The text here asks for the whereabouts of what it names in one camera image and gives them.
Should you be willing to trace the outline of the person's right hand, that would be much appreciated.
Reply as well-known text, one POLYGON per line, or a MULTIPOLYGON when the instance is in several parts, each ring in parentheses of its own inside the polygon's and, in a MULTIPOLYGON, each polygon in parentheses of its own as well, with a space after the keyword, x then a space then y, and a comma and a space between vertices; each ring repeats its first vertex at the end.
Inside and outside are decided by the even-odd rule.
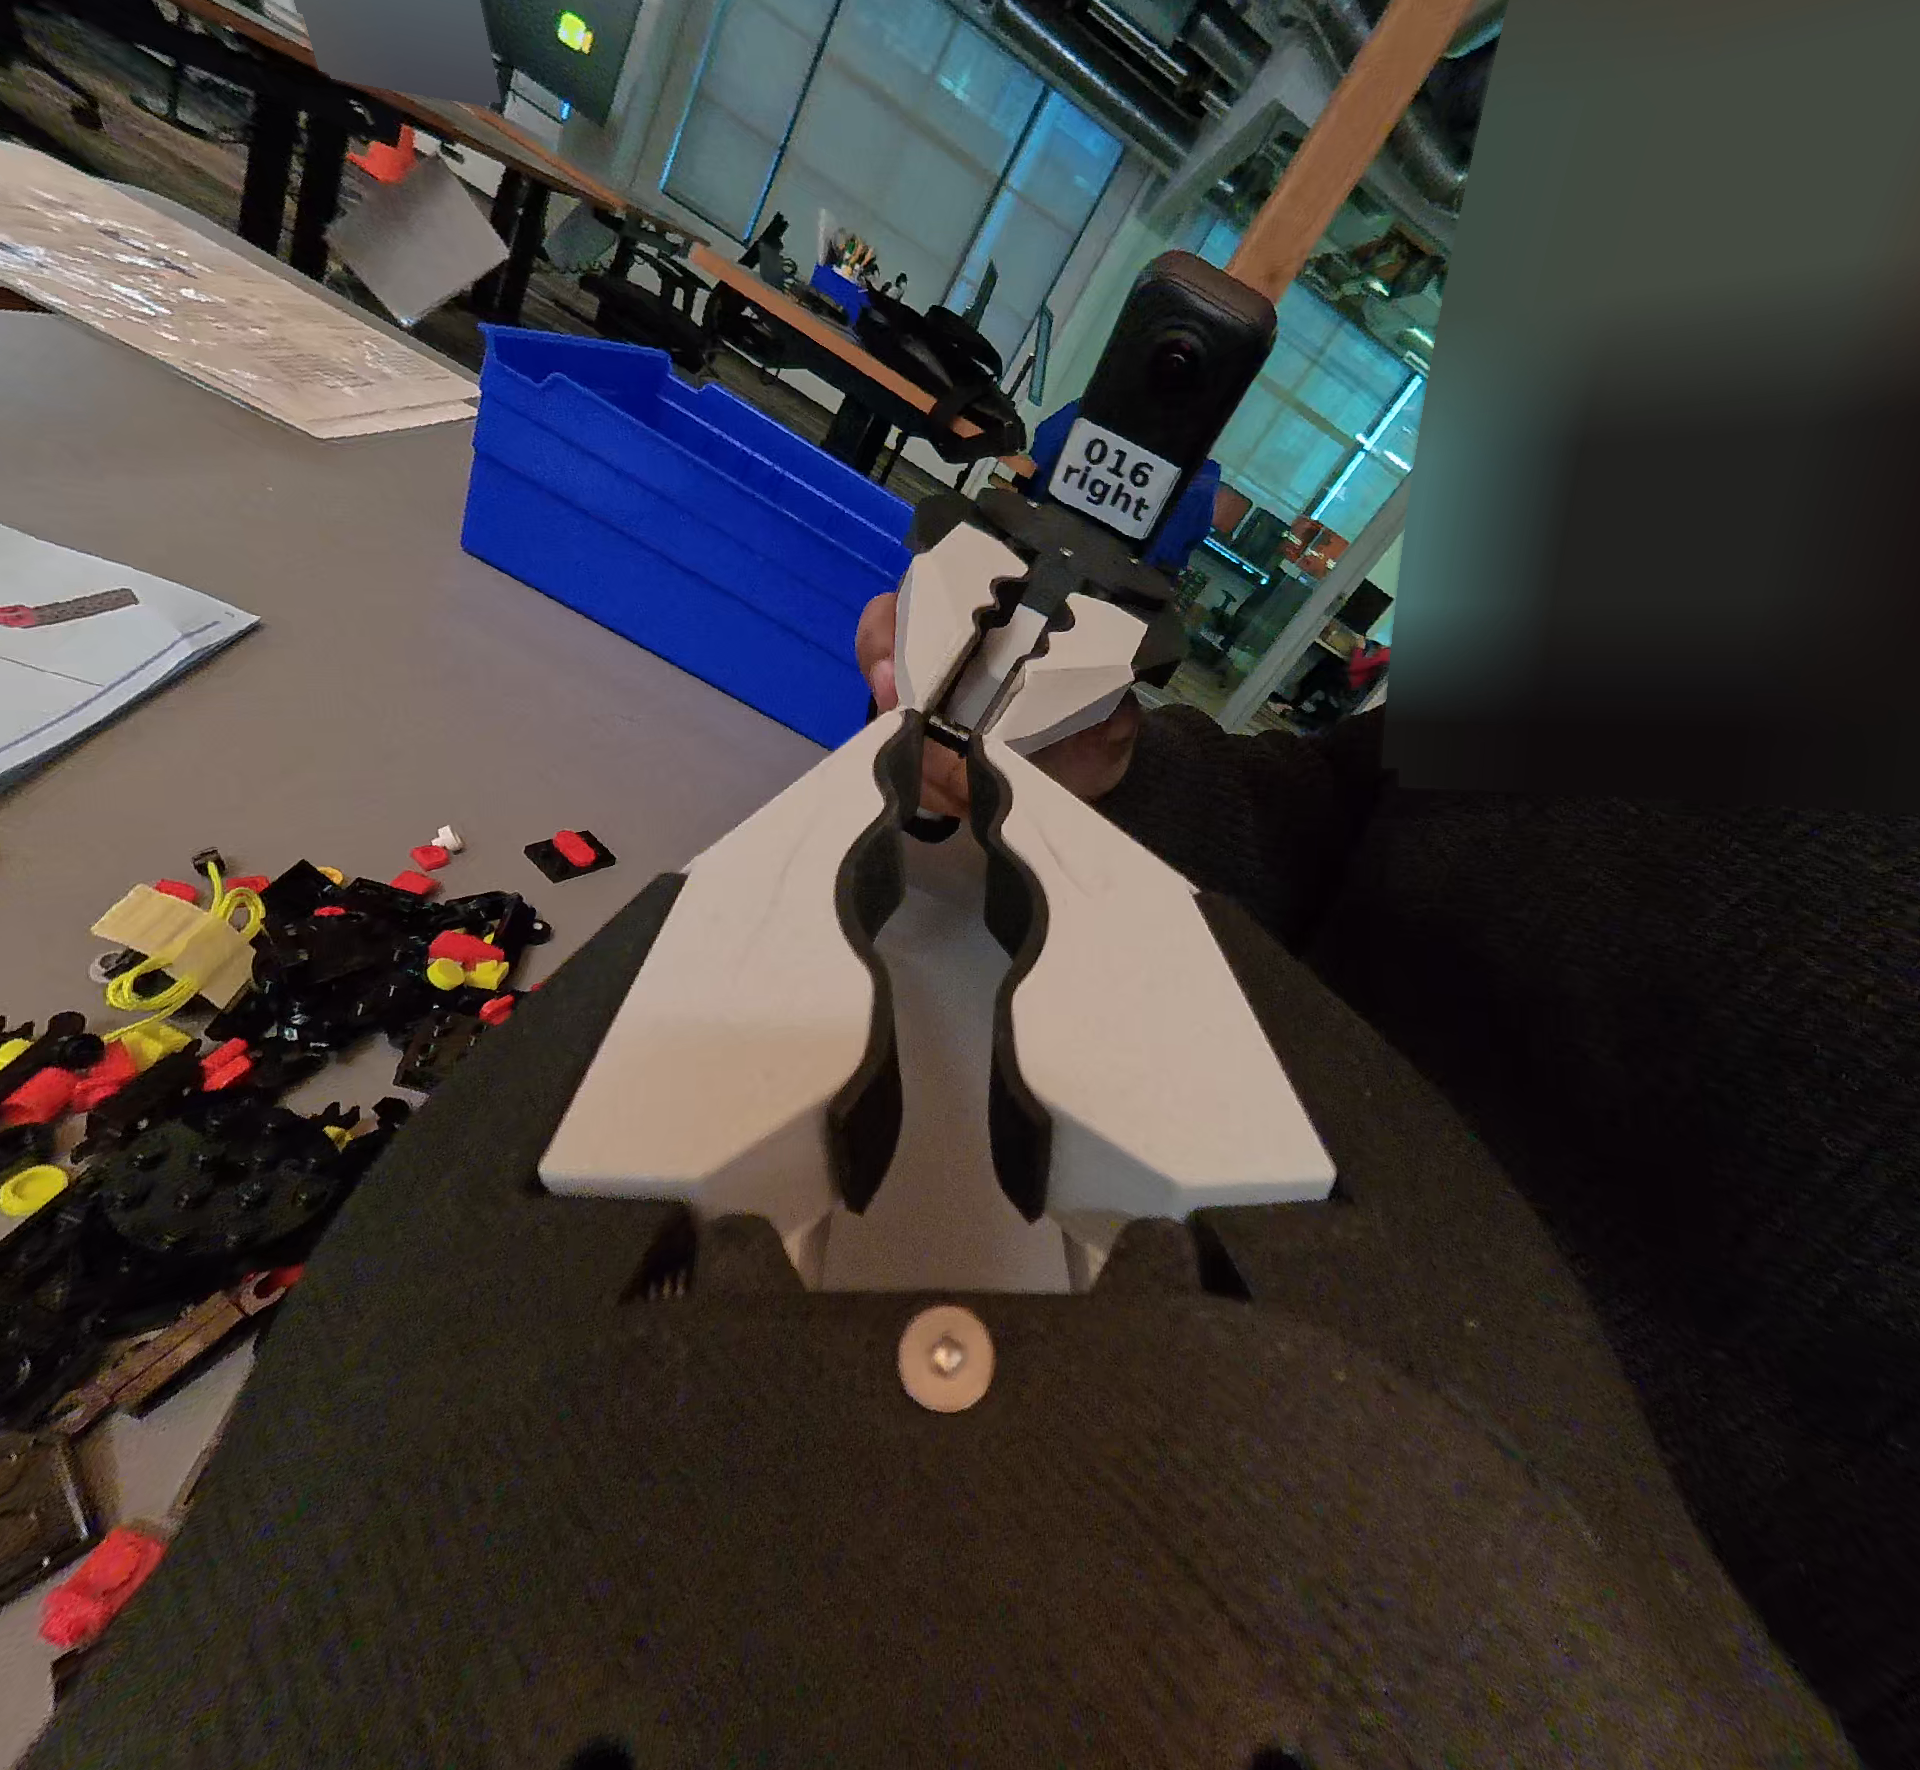
MULTIPOLYGON (((894 678, 896 605, 899 600, 892 592, 877 595, 865 605, 854 633, 854 659, 869 684, 877 714, 899 708, 894 678)), ((1134 694, 1128 694, 1102 721, 1043 747, 1029 757, 1029 762, 1076 798, 1097 802, 1108 796, 1126 776, 1135 752, 1141 716, 1140 701, 1134 694)), ((917 813, 960 821, 971 813, 966 765, 936 743, 924 747, 917 813)))

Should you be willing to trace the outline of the wooden beam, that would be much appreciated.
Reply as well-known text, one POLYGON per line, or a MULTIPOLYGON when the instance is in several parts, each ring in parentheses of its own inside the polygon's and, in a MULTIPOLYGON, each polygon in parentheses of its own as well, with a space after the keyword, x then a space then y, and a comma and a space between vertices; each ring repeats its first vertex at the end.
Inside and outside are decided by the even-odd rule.
POLYGON ((1333 86, 1271 195, 1248 226, 1230 274, 1276 301, 1302 274, 1356 182, 1447 48, 1476 0, 1390 0, 1333 86))

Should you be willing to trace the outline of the black round lego plate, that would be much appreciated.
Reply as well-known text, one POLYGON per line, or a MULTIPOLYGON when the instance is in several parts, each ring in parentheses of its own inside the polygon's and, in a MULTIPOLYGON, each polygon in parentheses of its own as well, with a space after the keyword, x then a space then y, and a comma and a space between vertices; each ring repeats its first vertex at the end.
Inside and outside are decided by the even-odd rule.
POLYGON ((348 1187, 323 1123, 214 1097, 203 1115, 147 1127, 111 1157, 96 1206, 144 1280, 214 1291, 308 1255, 348 1187))

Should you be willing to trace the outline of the grey panel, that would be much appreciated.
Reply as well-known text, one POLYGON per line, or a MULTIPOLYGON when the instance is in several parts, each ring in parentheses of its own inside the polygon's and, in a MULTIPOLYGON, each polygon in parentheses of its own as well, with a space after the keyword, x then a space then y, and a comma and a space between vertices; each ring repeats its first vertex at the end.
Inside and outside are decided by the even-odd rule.
POLYGON ((331 224, 332 256, 401 327, 509 262, 474 192, 438 154, 419 157, 392 183, 372 183, 331 224))

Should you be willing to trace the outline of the pile of lego pieces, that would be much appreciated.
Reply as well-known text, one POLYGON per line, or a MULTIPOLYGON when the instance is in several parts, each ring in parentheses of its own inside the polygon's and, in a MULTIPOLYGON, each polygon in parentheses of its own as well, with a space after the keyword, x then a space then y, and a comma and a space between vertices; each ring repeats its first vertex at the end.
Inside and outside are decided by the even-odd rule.
POLYGON ((165 1018, 111 1012, 106 984, 135 953, 103 943, 92 1010, 4 1022, 4 1601, 103 1535, 83 1438, 155 1407, 271 1311, 418 1100, 513 1013, 551 921, 509 889, 445 898, 437 869, 418 851, 387 880, 311 862, 270 879, 202 851, 171 880, 203 900, 214 870, 266 883, 241 998, 165 1018), (157 1288, 107 1235, 98 1187, 136 1133, 200 1118, 214 1097, 323 1123, 348 1194, 299 1260, 214 1291, 157 1288))

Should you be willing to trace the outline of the lego instruction booklet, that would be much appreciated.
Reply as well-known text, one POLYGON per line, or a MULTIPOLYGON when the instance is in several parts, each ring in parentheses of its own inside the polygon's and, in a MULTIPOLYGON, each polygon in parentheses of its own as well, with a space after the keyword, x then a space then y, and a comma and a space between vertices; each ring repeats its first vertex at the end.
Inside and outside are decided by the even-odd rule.
POLYGON ((258 627, 253 612, 3 531, 3 790, 258 627))

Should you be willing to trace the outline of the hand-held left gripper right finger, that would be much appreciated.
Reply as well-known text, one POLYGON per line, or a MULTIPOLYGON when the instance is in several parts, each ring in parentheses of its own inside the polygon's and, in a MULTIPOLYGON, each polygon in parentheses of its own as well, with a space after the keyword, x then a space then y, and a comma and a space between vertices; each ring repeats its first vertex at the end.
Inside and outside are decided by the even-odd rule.
POLYGON ((988 1146, 1023 1219, 1323 1203, 1336 1164, 1199 892, 994 737, 973 744, 994 994, 988 1146))

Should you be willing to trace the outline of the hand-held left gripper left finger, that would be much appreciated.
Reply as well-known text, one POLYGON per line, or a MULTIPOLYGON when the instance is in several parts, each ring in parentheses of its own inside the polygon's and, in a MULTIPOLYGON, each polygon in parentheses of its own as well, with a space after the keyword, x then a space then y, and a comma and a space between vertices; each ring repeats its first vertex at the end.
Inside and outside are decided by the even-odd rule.
POLYGON ((557 1197, 771 1224, 820 1277, 903 1101, 877 937, 905 893, 917 716, 885 712, 668 883, 664 918, 540 1157, 557 1197))

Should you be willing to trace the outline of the red studded lego brick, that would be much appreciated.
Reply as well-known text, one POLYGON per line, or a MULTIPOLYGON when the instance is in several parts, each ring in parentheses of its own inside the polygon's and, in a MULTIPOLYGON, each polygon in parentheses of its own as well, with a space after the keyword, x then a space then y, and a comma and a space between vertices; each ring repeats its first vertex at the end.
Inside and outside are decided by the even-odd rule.
POLYGON ((120 1610, 157 1571, 171 1537, 143 1521, 107 1529, 47 1597, 39 1637, 62 1654, 99 1641, 120 1610))

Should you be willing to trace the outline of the long wooden desk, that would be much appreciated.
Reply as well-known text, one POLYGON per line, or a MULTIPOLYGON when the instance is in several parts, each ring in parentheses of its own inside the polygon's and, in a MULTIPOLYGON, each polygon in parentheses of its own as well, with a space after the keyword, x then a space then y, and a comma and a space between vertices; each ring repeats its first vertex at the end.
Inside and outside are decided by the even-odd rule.
MULTIPOLYGON (((290 71, 304 71, 314 79, 328 79, 306 37, 296 34, 285 18, 266 11, 253 11, 241 0, 151 0, 185 13, 198 24, 222 30, 228 48, 273 56, 290 71)), ((479 104, 445 102, 418 97, 404 91, 368 88, 348 78, 332 79, 348 96, 365 104, 382 104, 397 115, 400 123, 409 123, 421 133, 435 134, 440 143, 458 149, 477 151, 506 169, 513 169, 540 183, 557 195, 570 195, 596 209, 603 223, 628 236, 655 239, 675 244, 679 255, 699 243, 696 231, 661 215, 655 209, 631 201, 592 174, 566 163, 557 151, 540 144, 525 128, 508 116, 479 104)))

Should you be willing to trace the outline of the blue pen holder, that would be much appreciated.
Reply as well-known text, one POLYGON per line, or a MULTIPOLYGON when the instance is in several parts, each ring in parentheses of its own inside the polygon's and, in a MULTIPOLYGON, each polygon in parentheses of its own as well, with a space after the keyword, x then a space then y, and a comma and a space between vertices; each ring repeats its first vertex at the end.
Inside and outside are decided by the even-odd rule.
POLYGON ((816 224, 818 253, 808 286, 851 318, 866 305, 869 294, 882 288, 879 251, 827 209, 818 213, 816 224))

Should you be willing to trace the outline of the blue plastic bin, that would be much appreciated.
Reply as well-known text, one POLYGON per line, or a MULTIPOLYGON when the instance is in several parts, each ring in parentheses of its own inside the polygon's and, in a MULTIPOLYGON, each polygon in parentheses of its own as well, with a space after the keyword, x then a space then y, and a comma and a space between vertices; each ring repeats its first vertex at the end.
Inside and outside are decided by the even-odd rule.
POLYGON ((909 504, 668 353, 486 324, 463 549, 833 749, 909 504))

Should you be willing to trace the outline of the wooden desk with clutter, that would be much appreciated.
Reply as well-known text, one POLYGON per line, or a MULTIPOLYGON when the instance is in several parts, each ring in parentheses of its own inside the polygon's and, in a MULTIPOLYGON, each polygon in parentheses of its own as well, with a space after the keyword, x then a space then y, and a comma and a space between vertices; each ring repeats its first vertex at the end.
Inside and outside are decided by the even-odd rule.
POLYGON ((945 414, 941 398, 887 365, 851 331, 809 312, 744 264, 702 243, 688 248, 687 264, 707 280, 706 331, 716 343, 734 344, 762 368, 804 370, 840 391, 822 440, 829 454, 872 470, 887 437, 924 438, 948 462, 982 456, 1010 462, 1025 453, 1023 440, 988 451, 992 426, 960 410, 945 414))

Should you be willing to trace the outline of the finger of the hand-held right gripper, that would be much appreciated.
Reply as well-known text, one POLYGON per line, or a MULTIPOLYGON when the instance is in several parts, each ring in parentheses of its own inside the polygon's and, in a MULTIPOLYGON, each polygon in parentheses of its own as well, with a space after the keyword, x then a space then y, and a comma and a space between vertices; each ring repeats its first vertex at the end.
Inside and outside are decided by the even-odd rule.
POLYGON ((987 633, 960 674, 960 733, 984 730, 1037 755, 1105 723, 1138 681, 1163 684, 1186 656, 1173 609, 1144 618, 1097 598, 1069 598, 1050 620, 1018 605, 987 633))
POLYGON ((899 706, 979 730, 1018 664, 1037 644, 1023 605, 1032 560, 977 527, 924 549, 899 590, 894 678, 899 706))

